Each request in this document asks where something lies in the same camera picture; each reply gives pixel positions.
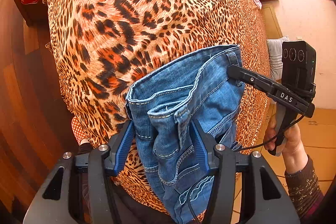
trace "red polka dot fabric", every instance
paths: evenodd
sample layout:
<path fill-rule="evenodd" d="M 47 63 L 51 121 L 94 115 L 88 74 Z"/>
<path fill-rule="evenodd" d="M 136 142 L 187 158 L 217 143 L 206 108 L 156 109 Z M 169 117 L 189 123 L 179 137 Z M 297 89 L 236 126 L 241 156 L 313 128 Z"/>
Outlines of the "red polka dot fabric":
<path fill-rule="evenodd" d="M 71 122 L 71 127 L 72 127 L 73 134 L 75 135 L 75 138 L 78 144 L 80 145 L 83 139 L 87 139 L 87 135 L 83 131 L 76 117 L 73 117 L 72 122 Z"/>

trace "black cable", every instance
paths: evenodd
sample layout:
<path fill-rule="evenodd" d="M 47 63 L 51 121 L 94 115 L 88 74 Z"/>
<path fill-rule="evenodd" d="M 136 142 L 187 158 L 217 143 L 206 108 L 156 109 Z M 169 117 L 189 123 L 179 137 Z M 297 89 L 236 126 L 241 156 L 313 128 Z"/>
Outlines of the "black cable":
<path fill-rule="evenodd" d="M 200 221 L 198 220 L 197 218 L 197 215 L 195 214 L 192 206 L 191 206 L 191 203 L 190 203 L 190 195 L 191 195 L 191 192 L 194 190 L 194 188 L 196 187 L 197 184 L 199 184 L 199 182 L 204 179 L 204 177 L 202 177 L 199 181 L 195 182 L 194 185 L 192 185 L 192 187 L 190 188 L 189 192 L 188 192 L 188 195 L 187 195 L 187 202 L 188 202 L 188 207 L 189 207 L 189 210 L 191 212 L 191 214 L 193 215 L 193 218 L 194 220 L 196 221 L 197 224 L 201 224 Z"/>
<path fill-rule="evenodd" d="M 258 145 L 244 147 L 244 148 L 239 148 L 239 149 L 233 150 L 233 152 L 238 152 L 238 151 L 243 151 L 243 150 L 249 150 L 249 149 L 254 149 L 254 148 L 258 148 L 260 146 L 263 146 L 263 145 L 271 142 L 272 140 L 274 140 L 276 137 L 278 137 L 280 134 L 284 133 L 287 129 L 289 129 L 290 127 L 292 127 L 296 123 L 300 122 L 303 119 L 303 117 L 304 117 L 304 115 L 302 115 L 300 118 L 298 118 L 297 120 L 295 120 L 294 122 L 292 122 L 291 124 L 289 124 L 289 126 L 285 127 L 283 130 L 279 131 L 278 134 L 276 134 L 275 136 L 273 136 L 269 140 L 267 140 L 267 141 L 265 141 L 265 142 L 263 142 L 261 144 L 258 144 Z"/>

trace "metal screw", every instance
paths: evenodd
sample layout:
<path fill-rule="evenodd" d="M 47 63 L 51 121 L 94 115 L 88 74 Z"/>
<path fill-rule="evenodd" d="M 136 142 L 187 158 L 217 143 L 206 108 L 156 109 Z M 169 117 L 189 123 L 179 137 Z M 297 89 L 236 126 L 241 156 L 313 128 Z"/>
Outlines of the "metal screw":
<path fill-rule="evenodd" d="M 100 146 L 98 147 L 98 149 L 99 149 L 100 151 L 106 151 L 108 148 L 109 148 L 109 147 L 108 147 L 107 144 L 102 144 L 102 145 L 100 145 Z"/>
<path fill-rule="evenodd" d="M 252 152 L 252 155 L 255 157 L 255 158 L 260 158 L 261 157 L 261 153 L 259 151 L 253 151 Z"/>
<path fill-rule="evenodd" d="M 216 144 L 216 149 L 219 151 L 223 151 L 225 149 L 225 146 L 222 144 Z"/>
<path fill-rule="evenodd" d="M 69 158 L 71 158 L 71 156 L 72 156 L 71 152 L 65 152 L 65 153 L 63 154 L 63 158 L 64 158 L 64 159 L 69 159 Z"/>

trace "white wall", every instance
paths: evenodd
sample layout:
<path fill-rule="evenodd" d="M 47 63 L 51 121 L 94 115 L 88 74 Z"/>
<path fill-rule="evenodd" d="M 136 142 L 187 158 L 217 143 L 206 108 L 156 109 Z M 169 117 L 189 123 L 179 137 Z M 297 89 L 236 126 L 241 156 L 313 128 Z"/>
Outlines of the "white wall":
<path fill-rule="evenodd" d="M 319 108 L 336 109 L 336 6 L 332 0 L 270 1 L 283 35 L 303 37 L 316 50 L 316 97 Z"/>

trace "pillow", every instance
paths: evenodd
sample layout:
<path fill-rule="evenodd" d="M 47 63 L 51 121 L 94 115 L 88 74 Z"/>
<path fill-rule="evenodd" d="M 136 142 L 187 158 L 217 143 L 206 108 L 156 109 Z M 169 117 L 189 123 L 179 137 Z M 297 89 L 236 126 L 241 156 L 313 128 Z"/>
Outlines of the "pillow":
<path fill-rule="evenodd" d="M 274 81 L 282 76 L 282 42 L 289 41 L 288 35 L 279 39 L 267 39 L 271 79 Z"/>

